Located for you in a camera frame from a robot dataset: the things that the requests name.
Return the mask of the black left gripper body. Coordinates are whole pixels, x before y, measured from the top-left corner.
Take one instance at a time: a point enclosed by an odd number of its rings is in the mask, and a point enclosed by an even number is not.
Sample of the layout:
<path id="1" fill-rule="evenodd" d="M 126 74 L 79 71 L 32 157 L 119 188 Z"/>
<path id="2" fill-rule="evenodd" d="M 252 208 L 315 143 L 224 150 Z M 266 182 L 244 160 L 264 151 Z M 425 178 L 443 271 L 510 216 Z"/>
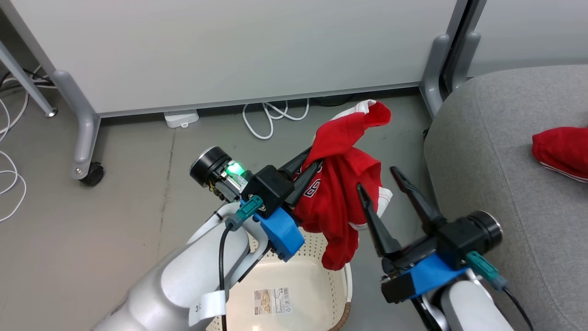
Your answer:
<path id="1" fill-rule="evenodd" d="M 273 165 L 256 173 L 244 169 L 218 146 L 206 149 L 191 165 L 190 176 L 227 203 L 261 200 L 259 214 L 272 214 L 294 192 L 294 183 Z"/>

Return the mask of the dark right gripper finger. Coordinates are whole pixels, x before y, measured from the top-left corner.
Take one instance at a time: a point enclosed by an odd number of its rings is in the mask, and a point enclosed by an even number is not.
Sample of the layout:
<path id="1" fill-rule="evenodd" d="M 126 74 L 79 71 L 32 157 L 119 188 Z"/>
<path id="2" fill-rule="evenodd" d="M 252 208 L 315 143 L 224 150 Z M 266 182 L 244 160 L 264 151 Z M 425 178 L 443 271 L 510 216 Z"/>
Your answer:
<path id="1" fill-rule="evenodd" d="M 424 194 L 409 181 L 409 178 L 398 167 L 390 167 L 390 173 L 395 179 L 400 191 L 409 198 L 410 203 L 413 205 L 414 210 L 422 222 L 422 230 L 425 234 L 432 235 L 443 225 L 447 224 L 447 219 L 441 214 L 439 209 L 429 203 Z"/>
<path id="2" fill-rule="evenodd" d="M 390 190 L 384 187 L 378 188 L 377 206 L 374 207 L 374 203 L 369 193 L 360 183 L 357 185 L 357 192 L 363 213 L 365 214 L 366 226 L 369 229 L 374 249 L 376 250 L 378 257 L 388 259 L 395 258 L 397 252 L 399 252 L 402 247 L 399 241 L 391 236 L 380 219 L 380 216 L 388 207 L 393 194 Z"/>

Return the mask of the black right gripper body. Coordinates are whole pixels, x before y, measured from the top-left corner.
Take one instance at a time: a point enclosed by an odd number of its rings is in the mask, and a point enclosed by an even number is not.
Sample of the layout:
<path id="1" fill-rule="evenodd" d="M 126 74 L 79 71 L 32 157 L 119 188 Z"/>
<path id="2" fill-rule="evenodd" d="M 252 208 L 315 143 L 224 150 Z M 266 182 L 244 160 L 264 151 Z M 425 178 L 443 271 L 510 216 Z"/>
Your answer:
<path id="1" fill-rule="evenodd" d="M 468 253 L 486 254 L 500 245 L 502 238 L 502 228 L 494 216 L 477 210 L 385 256 L 381 264 L 384 273 L 399 274 L 435 254 L 452 270 L 460 270 L 466 266 Z"/>

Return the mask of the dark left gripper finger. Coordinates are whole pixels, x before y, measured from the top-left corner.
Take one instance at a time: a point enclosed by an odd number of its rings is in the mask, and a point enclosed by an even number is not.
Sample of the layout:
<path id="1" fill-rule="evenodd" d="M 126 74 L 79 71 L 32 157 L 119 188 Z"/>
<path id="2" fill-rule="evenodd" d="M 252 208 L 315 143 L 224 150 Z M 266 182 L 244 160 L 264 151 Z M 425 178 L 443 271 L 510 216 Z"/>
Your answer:
<path id="1" fill-rule="evenodd" d="M 310 165 L 306 167 L 304 172 L 302 172 L 296 180 L 294 180 L 294 191 L 291 195 L 286 199 L 286 203 L 291 209 L 294 209 L 304 192 L 306 191 L 307 187 L 313 181 L 315 175 L 319 171 L 319 168 L 322 167 L 323 160 L 316 160 Z"/>
<path id="2" fill-rule="evenodd" d="M 290 182 L 294 182 L 296 177 L 299 176 L 300 174 L 302 174 L 302 172 L 303 172 L 302 166 L 303 166 L 304 162 L 306 161 L 308 155 L 310 154 L 310 151 L 311 151 L 311 147 L 308 147 L 302 153 L 296 155 L 296 157 L 294 157 L 294 159 L 291 159 L 286 164 L 284 164 L 282 167 L 279 167 L 278 172 L 284 178 L 286 178 L 286 180 L 289 180 Z"/>

